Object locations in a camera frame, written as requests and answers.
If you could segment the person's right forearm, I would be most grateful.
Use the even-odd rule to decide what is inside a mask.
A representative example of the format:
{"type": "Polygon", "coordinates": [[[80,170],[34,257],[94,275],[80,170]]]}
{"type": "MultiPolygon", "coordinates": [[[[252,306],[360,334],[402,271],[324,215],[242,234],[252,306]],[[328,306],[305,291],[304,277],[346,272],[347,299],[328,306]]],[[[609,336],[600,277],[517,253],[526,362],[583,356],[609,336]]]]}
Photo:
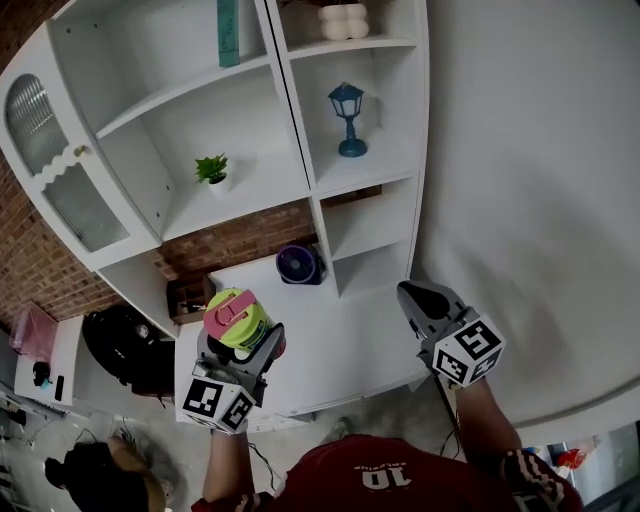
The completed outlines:
{"type": "Polygon", "coordinates": [[[456,391],[458,435],[466,466],[497,475],[508,453],[522,449],[515,428],[497,404],[487,380],[482,377],[456,391]]]}

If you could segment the person's red shirt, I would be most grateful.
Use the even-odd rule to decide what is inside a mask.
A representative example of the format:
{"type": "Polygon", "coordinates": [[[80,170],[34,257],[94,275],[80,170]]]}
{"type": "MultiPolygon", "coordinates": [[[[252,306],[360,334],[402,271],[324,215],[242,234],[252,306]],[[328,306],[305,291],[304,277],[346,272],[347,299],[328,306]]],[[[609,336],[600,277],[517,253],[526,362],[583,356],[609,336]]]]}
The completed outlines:
{"type": "Polygon", "coordinates": [[[577,491],[526,450],[488,466],[423,452],[401,439],[351,435],[316,447],[277,495],[199,499],[192,512],[582,512],[577,491]]]}

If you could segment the person's left forearm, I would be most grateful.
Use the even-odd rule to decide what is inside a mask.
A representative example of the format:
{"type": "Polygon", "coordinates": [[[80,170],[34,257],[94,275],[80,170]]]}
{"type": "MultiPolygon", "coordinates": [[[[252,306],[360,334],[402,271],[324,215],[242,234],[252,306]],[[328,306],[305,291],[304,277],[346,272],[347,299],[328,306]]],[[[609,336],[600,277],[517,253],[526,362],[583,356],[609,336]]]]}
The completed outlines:
{"type": "Polygon", "coordinates": [[[203,499],[214,502],[235,495],[253,494],[254,490],[247,434],[230,435],[214,430],[203,499]]]}

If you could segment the pink bag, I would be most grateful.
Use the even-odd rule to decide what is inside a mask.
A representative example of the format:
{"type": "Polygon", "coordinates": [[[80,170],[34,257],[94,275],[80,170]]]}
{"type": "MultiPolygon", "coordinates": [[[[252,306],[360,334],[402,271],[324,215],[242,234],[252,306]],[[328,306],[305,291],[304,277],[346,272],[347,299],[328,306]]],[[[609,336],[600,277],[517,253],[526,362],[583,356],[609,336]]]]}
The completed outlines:
{"type": "Polygon", "coordinates": [[[35,303],[27,303],[14,318],[9,345],[34,362],[51,361],[58,322],[35,303]]]}

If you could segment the white desk with hutch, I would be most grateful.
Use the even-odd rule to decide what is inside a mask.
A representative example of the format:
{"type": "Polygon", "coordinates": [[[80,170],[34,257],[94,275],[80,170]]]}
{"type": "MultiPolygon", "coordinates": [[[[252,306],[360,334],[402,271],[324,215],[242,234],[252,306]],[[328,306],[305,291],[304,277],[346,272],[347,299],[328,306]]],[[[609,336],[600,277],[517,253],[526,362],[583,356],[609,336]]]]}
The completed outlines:
{"type": "Polygon", "coordinates": [[[0,77],[61,80],[156,237],[97,270],[42,218],[0,143],[0,326],[30,302],[64,320],[120,301],[163,333],[169,281],[317,243],[339,295],[411,270],[428,120],[425,0],[398,0],[385,33],[288,44],[276,0],[237,0],[240,64],[218,62],[217,0],[0,0],[0,77]],[[346,136],[328,95],[364,92],[346,136]],[[225,154],[232,188],[198,184],[225,154]]]}

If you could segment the teal book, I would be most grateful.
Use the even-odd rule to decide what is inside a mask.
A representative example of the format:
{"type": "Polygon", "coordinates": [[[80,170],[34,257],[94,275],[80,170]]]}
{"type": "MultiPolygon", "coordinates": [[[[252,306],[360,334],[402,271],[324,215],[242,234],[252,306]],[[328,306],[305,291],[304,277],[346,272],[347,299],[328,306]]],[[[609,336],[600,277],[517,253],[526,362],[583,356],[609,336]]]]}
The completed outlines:
{"type": "Polygon", "coordinates": [[[218,62],[221,68],[240,64],[237,0],[217,0],[218,62]]]}

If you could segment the black backpack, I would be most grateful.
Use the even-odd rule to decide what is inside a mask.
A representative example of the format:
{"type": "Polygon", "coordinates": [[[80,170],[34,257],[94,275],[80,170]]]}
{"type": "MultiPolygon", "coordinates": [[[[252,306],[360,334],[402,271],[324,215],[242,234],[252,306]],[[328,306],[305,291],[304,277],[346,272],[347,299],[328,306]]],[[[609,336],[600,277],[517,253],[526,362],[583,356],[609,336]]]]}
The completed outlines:
{"type": "Polygon", "coordinates": [[[175,341],[163,340],[133,307],[120,304],[90,313],[82,333],[91,355],[119,382],[151,374],[174,379],[175,341]]]}

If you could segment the yellow-green can with pink lid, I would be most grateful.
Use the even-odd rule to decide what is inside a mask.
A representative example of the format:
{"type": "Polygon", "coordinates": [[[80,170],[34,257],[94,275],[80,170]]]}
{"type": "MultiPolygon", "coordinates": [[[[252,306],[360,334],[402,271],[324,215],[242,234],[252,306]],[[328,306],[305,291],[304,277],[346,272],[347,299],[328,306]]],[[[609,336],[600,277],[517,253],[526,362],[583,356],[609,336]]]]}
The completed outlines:
{"type": "Polygon", "coordinates": [[[261,303],[248,289],[218,291],[203,316],[203,329],[219,341],[219,355],[238,361],[249,357],[273,325],[261,303]]]}

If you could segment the black window frame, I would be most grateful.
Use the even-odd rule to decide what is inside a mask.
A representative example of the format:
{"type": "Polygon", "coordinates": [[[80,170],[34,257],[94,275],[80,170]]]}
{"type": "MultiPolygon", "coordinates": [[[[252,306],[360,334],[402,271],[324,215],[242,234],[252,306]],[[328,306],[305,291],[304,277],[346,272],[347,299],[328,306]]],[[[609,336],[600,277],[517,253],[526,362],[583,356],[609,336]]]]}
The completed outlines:
{"type": "Polygon", "coordinates": [[[595,437],[576,472],[586,512],[640,512],[640,421],[595,437]]]}

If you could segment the brown wooden organizer box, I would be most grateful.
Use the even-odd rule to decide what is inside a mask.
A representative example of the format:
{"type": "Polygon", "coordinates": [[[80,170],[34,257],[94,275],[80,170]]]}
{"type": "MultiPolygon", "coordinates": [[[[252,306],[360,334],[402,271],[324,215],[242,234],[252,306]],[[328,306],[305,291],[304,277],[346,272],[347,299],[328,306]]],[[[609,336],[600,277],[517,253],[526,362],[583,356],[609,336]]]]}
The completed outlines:
{"type": "Polygon", "coordinates": [[[171,320],[178,326],[200,322],[216,292],[216,284],[208,274],[169,281],[166,298],[171,320]]]}

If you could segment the glass cabinet door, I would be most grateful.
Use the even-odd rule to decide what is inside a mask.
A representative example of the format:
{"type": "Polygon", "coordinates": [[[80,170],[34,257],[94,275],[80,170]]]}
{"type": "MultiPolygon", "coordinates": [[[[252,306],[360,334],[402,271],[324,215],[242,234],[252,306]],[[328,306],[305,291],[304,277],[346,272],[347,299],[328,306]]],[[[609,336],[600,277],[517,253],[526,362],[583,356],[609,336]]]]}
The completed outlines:
{"type": "Polygon", "coordinates": [[[0,77],[0,143],[29,199],[74,256],[97,270],[156,245],[58,78],[0,77]]]}

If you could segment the blue lantern lamp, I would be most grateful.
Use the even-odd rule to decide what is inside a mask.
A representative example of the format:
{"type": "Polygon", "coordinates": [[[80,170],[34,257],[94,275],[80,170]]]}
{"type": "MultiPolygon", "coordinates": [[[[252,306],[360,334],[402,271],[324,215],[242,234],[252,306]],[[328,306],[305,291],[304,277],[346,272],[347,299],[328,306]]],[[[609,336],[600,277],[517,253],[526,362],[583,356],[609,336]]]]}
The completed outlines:
{"type": "Polygon", "coordinates": [[[338,147],[339,154],[345,158],[358,158],[368,151],[366,142],[357,136],[354,124],[361,113],[363,96],[361,89],[347,82],[337,86],[328,95],[336,115],[346,123],[346,136],[338,147]]]}

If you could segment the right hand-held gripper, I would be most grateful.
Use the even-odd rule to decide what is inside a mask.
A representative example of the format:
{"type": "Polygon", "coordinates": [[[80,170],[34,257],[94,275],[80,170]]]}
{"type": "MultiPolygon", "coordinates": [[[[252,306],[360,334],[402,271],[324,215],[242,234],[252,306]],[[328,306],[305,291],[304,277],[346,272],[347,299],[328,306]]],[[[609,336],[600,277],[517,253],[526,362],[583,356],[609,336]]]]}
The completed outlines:
{"type": "Polygon", "coordinates": [[[504,337],[487,314],[466,321],[466,306],[450,288],[405,280],[397,286],[397,298],[432,372],[466,388],[499,362],[504,337]],[[437,341],[441,327],[449,324],[454,324],[453,331],[437,341]]]}

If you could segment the small green potted plant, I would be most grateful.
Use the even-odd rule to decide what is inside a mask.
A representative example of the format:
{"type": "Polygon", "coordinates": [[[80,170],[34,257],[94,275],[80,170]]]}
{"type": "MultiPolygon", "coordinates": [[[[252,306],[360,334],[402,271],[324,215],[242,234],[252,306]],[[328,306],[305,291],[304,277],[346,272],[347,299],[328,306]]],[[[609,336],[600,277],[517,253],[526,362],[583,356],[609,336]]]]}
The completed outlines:
{"type": "Polygon", "coordinates": [[[215,196],[221,197],[232,188],[231,167],[225,154],[196,160],[198,184],[206,184],[215,196]]]}

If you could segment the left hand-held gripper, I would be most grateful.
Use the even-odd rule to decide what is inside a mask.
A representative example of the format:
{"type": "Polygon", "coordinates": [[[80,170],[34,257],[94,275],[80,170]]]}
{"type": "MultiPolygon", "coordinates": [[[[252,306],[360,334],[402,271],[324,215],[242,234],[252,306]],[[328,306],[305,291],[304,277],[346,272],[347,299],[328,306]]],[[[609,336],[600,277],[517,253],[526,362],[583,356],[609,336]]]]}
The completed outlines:
{"type": "Polygon", "coordinates": [[[285,344],[284,325],[277,323],[246,360],[238,361],[220,356],[219,341],[202,329],[197,348],[176,348],[176,415],[226,434],[241,432],[249,413],[262,405],[264,374],[285,344]]]}

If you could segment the white side table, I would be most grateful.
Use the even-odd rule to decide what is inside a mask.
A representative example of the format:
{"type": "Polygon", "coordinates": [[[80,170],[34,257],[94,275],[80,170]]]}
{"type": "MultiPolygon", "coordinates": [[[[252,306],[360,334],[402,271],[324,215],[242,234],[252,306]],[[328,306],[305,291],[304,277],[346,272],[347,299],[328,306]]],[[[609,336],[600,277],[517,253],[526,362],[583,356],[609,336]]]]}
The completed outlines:
{"type": "Polygon", "coordinates": [[[83,416],[90,411],[102,411],[142,422],[173,420],[174,404],[167,403],[163,408],[157,400],[136,396],[102,368],[86,346],[81,332],[83,320],[82,316],[76,316],[58,324],[50,361],[52,385],[47,389],[36,388],[32,373],[34,362],[20,355],[14,393],[83,416]],[[61,402],[54,397],[58,375],[65,378],[61,402]]]}

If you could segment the purple desk fan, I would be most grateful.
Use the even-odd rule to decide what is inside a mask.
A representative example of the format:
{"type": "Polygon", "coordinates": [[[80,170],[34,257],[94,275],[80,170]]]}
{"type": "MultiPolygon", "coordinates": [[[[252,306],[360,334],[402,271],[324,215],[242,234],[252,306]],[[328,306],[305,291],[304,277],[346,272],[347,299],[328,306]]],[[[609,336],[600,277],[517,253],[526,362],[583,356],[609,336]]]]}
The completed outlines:
{"type": "Polygon", "coordinates": [[[320,285],[326,272],[325,263],[313,245],[284,246],[275,263],[281,280],[290,285],[320,285]]]}

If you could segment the red bottle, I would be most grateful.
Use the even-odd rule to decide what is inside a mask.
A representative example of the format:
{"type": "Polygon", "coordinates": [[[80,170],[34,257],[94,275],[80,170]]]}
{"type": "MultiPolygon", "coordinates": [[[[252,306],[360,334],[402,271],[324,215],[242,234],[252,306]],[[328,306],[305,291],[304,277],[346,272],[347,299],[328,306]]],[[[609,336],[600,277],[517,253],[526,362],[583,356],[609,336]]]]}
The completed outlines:
{"type": "Polygon", "coordinates": [[[579,448],[572,448],[561,451],[558,455],[556,455],[554,464],[559,468],[566,467],[569,470],[576,470],[582,465],[586,457],[587,454],[583,450],[579,448]]]}

